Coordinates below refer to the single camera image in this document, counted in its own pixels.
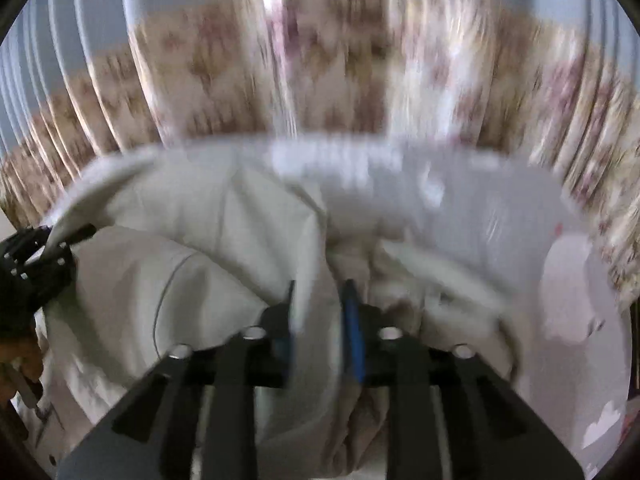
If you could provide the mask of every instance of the crumpled fabric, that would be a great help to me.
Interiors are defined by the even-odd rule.
[[[122,168],[75,198],[47,248],[86,222],[100,230],[76,248],[76,286],[46,321],[56,365],[93,424],[173,345],[222,344],[295,280],[289,384],[256,392],[265,479],[344,476],[372,460],[385,473],[372,451],[385,438],[386,389],[363,390],[343,372],[345,279],[403,330],[437,348],[469,344],[504,377],[526,348],[508,295],[410,242],[331,232],[317,189],[238,158]]]

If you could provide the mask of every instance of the screw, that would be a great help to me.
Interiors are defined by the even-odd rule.
[[[385,326],[378,331],[378,337],[384,341],[393,341],[402,337],[402,330],[397,326]]]
[[[471,359],[476,353],[467,345],[457,345],[453,348],[453,355],[458,359]]]
[[[193,353],[189,345],[176,345],[169,352],[169,357],[173,359],[186,359]]]
[[[242,337],[249,341],[256,341],[267,337],[267,332],[261,326],[250,326],[244,330]]]

